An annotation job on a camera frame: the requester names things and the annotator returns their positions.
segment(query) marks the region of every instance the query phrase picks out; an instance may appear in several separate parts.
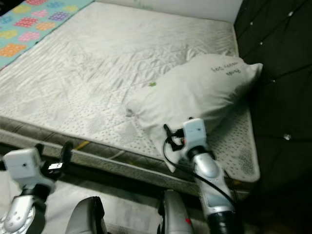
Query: pillow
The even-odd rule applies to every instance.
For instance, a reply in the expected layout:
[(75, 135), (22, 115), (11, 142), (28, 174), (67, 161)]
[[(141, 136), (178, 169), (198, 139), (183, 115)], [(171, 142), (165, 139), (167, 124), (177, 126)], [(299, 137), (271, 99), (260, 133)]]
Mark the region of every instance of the pillow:
[[(125, 100), (128, 115), (134, 115), (162, 155), (166, 139), (163, 124), (181, 128), (189, 117), (204, 119), (210, 133), (260, 75), (262, 64), (246, 64), (241, 58), (207, 54), (174, 67), (154, 86), (143, 87)], [(166, 153), (177, 163), (179, 152)]]
[(234, 23), (240, 8), (240, 1), (229, 0), (97, 0), (144, 10), (174, 15), (221, 20)]

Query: polka dot pattern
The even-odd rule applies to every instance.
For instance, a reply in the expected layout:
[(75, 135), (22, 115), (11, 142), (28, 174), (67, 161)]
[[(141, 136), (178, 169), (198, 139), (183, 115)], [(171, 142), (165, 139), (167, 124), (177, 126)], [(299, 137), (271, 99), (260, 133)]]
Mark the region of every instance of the polka dot pattern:
[(0, 17), (0, 23), (3, 23), (3, 24), (7, 24), (7, 23), (10, 23), (12, 22), (12, 17), (11, 16), (2, 16)]
[(31, 13), (32, 16), (38, 17), (38, 18), (43, 18), (48, 15), (47, 10), (42, 10), (42, 11), (34, 11)]
[(31, 10), (31, 6), (19, 5), (13, 9), (16, 14), (26, 13)]
[(0, 49), (0, 56), (11, 57), (24, 49), (26, 49), (26, 45), (10, 43)]
[(68, 13), (58, 11), (54, 13), (52, 16), (49, 17), (50, 20), (57, 20), (57, 21), (63, 21), (68, 17)]
[(57, 7), (61, 7), (61, 6), (63, 6), (63, 5), (64, 5), (63, 2), (55, 1), (55, 2), (50, 2), (49, 4), (47, 4), (47, 7), (50, 7), (50, 8), (57, 8)]
[(41, 4), (45, 3), (46, 1), (48, 1), (48, 0), (26, 0), (26, 2), (28, 4), (35, 5), (35, 6), (41, 5)]
[(40, 37), (39, 33), (36, 32), (26, 32), (19, 37), (19, 41), (27, 42), (30, 40), (36, 40)]
[(72, 5), (72, 6), (65, 6), (65, 7), (63, 8), (63, 10), (68, 11), (68, 12), (75, 12), (75, 11), (78, 10), (78, 7), (75, 6), (75, 5)]
[(31, 27), (34, 23), (36, 23), (38, 19), (32, 18), (32, 17), (24, 17), (20, 21), (14, 24), (14, 26), (19, 26), (19, 27), (25, 27), (29, 28)]
[(54, 28), (54, 27), (55, 27), (54, 22), (44, 22), (44, 23), (39, 23), (38, 25), (36, 25), (36, 29), (38, 29), (40, 31), (49, 30), (49, 29)]
[(11, 39), (18, 34), (16, 30), (0, 32), (0, 38)]

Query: white mattress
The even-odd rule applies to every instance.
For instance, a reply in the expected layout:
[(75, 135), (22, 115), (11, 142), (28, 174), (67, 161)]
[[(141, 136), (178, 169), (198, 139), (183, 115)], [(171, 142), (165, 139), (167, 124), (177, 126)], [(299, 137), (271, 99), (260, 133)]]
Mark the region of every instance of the white mattress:
[[(0, 72), (0, 115), (160, 158), (123, 100), (202, 53), (237, 55), (233, 26), (94, 2)], [(224, 126), (211, 138), (218, 159), (233, 178), (257, 180), (247, 105)]]

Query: dark tufted headboard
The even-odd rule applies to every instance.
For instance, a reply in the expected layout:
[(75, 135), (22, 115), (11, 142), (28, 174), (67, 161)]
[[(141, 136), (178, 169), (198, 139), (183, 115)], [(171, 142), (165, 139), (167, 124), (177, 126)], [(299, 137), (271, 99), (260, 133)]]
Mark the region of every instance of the dark tufted headboard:
[(249, 100), (265, 194), (312, 174), (312, 0), (244, 0), (235, 30), (264, 64)]

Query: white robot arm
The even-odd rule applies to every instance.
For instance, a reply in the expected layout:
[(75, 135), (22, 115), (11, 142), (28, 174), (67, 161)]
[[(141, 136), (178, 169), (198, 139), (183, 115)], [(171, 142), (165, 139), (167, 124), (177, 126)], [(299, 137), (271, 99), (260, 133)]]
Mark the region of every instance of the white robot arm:
[(10, 209), (0, 218), (0, 234), (39, 234), (45, 225), (45, 202), (55, 190), (55, 181), (71, 159), (72, 143), (67, 142), (60, 162), (43, 163), (43, 145), (14, 150), (4, 156), (1, 169), (7, 170), (19, 185), (21, 194), (13, 198)]
[[(242, 234), (242, 222), (237, 215), (231, 193), (224, 180), (224, 171), (220, 163), (213, 159), (206, 142), (204, 121), (191, 118), (183, 123), (183, 128), (171, 132), (165, 124), (167, 133), (165, 143), (169, 143), (173, 151), (181, 151), (193, 168), (195, 181), (200, 189), (200, 201), (211, 234)], [(179, 138), (177, 145), (174, 138)]]

